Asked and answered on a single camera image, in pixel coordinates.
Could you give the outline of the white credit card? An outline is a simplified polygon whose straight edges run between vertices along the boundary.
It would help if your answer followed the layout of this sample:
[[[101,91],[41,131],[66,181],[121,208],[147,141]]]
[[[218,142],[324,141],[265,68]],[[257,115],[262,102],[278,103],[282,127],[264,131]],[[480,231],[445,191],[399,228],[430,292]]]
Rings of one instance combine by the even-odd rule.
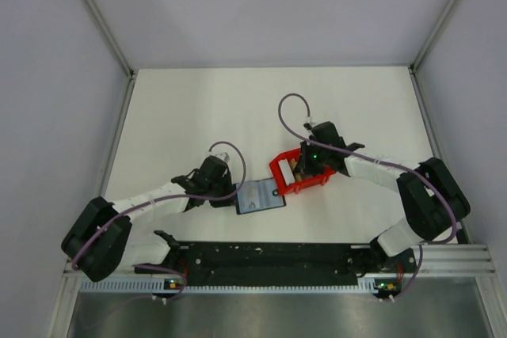
[[[240,204],[238,205],[238,214],[245,215],[261,208],[261,198],[257,182],[247,182],[242,186],[240,195]]]

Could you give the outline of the red plastic card tray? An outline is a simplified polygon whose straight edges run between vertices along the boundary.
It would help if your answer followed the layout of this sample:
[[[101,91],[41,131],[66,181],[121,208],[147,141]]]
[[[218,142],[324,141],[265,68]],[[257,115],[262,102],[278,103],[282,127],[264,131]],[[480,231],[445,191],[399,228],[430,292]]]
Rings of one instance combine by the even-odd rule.
[[[324,166],[320,173],[316,173],[312,167],[305,169],[300,158],[300,148],[296,148],[278,154],[269,163],[277,195],[297,194],[317,185],[324,186],[335,174],[328,166]]]

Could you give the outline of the black leather card holder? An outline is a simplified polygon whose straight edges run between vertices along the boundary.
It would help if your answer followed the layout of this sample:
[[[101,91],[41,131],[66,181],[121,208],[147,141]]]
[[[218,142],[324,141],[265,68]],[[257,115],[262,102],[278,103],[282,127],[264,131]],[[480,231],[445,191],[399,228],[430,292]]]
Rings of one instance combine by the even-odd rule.
[[[276,182],[273,178],[266,178],[262,180],[252,180],[247,182],[257,182],[259,187],[259,195],[261,198],[261,208],[259,211],[267,211],[277,208],[282,208],[286,206],[285,198],[278,192],[278,187],[276,186]],[[238,206],[235,206],[236,214],[238,215]]]

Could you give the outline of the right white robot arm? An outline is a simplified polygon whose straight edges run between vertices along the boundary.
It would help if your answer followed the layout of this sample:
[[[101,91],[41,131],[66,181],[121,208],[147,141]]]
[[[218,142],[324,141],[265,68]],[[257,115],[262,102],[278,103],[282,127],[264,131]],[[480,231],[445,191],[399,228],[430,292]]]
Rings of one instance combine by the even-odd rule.
[[[390,270],[398,263],[399,253],[434,240],[470,214],[467,198],[439,158],[395,161],[373,154],[362,144],[347,145],[330,121],[305,123],[304,127],[310,136],[300,144],[296,172],[317,175],[331,169],[399,194],[404,216],[370,243],[369,259],[375,269]]]

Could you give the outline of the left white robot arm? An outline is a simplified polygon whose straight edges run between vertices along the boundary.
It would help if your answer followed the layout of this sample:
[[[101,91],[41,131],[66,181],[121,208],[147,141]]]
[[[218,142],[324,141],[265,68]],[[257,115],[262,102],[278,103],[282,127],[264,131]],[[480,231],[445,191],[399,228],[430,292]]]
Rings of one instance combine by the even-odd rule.
[[[158,222],[204,203],[234,204],[228,162],[228,154],[213,154],[200,168],[151,191],[117,201],[102,196],[90,200],[64,237],[62,251],[93,282],[140,264],[171,272],[179,265],[177,242]]]

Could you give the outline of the white card stack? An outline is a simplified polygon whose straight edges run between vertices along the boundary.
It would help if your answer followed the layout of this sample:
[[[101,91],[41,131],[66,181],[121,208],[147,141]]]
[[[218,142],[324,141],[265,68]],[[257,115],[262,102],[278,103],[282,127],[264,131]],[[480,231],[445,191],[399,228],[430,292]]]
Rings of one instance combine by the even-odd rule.
[[[284,179],[284,183],[286,186],[289,186],[291,184],[295,183],[295,177],[292,172],[291,166],[289,164],[289,161],[287,159],[279,160],[278,161],[279,169],[281,172],[281,175]]]

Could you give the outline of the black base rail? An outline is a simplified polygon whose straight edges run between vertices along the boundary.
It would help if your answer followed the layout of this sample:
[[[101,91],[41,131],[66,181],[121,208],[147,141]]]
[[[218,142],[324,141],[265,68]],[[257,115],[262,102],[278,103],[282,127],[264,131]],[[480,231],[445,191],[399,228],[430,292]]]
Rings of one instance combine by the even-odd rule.
[[[367,274],[396,279],[416,268],[412,249],[389,258],[369,245],[345,243],[180,241],[179,245],[161,266],[185,275],[194,287],[356,285]]]

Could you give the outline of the right aluminium frame post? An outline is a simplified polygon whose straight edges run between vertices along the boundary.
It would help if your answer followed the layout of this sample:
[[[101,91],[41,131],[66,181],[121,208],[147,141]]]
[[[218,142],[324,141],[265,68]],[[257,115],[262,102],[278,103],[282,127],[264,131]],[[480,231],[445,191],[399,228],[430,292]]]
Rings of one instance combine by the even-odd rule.
[[[433,27],[427,35],[424,43],[419,49],[415,56],[415,59],[410,64],[410,73],[415,75],[422,67],[423,63],[429,56],[429,53],[433,49],[436,42],[439,40],[441,34],[444,32],[448,22],[452,19],[452,16],[462,0],[447,0],[444,8],[440,12],[439,17],[436,19]]]

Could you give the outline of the aluminium frame post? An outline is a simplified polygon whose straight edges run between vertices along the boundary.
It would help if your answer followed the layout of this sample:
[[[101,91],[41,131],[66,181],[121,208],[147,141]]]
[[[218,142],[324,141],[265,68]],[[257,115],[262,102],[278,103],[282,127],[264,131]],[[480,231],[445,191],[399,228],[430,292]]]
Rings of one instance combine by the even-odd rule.
[[[423,63],[429,56],[429,53],[433,49],[436,42],[439,40],[441,34],[444,32],[448,22],[452,19],[452,16],[462,0],[447,0],[444,8],[440,12],[439,17],[436,19],[433,27],[427,35],[424,43],[419,49],[415,56],[415,59],[410,64],[410,73],[415,75],[422,67]]]
[[[122,72],[128,77],[133,78],[135,70],[129,64],[125,54],[122,52],[105,16],[100,10],[100,7],[95,0],[81,0],[86,12],[89,14],[92,22],[98,30],[105,46],[108,48],[116,63],[120,66]]]

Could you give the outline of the left aluminium frame post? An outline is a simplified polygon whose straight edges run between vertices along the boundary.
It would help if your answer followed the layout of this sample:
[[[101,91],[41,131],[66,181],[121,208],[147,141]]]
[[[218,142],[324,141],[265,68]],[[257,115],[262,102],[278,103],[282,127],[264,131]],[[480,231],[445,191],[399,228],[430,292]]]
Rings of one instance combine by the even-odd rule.
[[[81,0],[86,12],[89,14],[92,22],[98,30],[105,46],[108,48],[116,63],[120,66],[122,72],[128,77],[133,78],[135,70],[129,64],[125,54],[122,52],[105,16],[100,10],[100,7],[95,0]]]

